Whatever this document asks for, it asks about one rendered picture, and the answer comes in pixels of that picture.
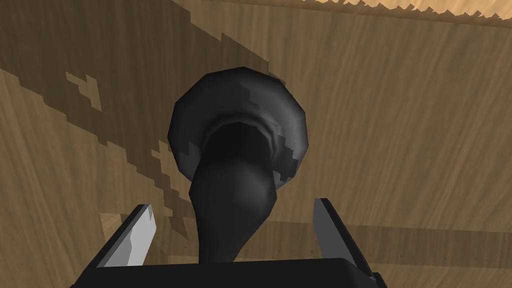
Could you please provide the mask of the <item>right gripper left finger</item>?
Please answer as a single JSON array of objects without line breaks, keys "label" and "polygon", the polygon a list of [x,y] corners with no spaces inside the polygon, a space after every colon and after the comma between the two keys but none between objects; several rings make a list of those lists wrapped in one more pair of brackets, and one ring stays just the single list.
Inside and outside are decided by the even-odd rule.
[{"label": "right gripper left finger", "polygon": [[156,232],[153,208],[140,204],[98,253],[96,268],[141,266]]}]

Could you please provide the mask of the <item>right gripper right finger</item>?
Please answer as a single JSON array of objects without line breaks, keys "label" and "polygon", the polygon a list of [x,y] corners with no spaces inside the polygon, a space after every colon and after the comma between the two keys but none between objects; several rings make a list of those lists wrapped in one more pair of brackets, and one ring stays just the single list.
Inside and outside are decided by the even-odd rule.
[{"label": "right gripper right finger", "polygon": [[312,223],[322,258],[343,258],[368,277],[373,276],[364,255],[327,198],[314,200]]}]

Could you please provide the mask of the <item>brown wooden door leaf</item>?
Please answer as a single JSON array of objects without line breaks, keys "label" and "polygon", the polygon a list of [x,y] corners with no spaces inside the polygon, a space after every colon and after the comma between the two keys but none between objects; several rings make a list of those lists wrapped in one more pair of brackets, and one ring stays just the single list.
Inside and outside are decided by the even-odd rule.
[{"label": "brown wooden door leaf", "polygon": [[175,101],[280,78],[309,148],[239,260],[318,258],[328,198],[389,288],[512,288],[512,29],[211,0],[0,0],[0,288],[69,288],[139,204],[197,261]]}]

